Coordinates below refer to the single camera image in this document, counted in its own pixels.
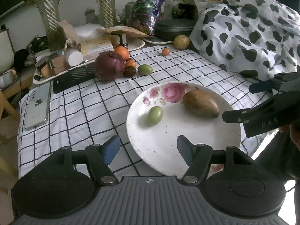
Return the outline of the person's right hand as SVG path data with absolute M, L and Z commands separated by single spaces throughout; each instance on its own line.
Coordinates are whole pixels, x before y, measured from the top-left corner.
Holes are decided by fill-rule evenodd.
M 289 131 L 291 141 L 296 145 L 297 149 L 300 150 L 300 133 L 299 126 L 296 126 L 295 123 L 286 124 L 282 127 L 279 127 L 279 131 L 284 133 Z

